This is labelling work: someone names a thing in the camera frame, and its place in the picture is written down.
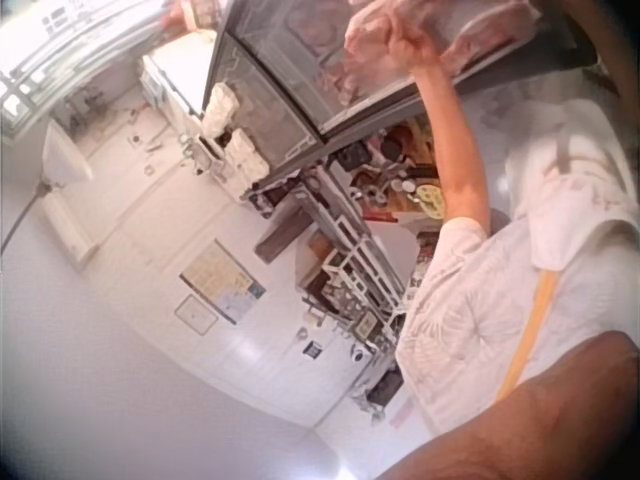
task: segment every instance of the man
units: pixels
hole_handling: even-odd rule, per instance
[[[618,40],[596,5],[566,4],[611,53]],[[424,32],[390,22],[389,52],[425,103],[446,203],[397,357],[444,435],[384,478],[589,478],[637,422],[638,210],[623,150],[590,102],[527,105],[530,128],[514,121],[507,166],[513,222],[489,238],[483,163],[451,81]],[[631,88],[613,51],[605,62],[637,121],[637,77]]]

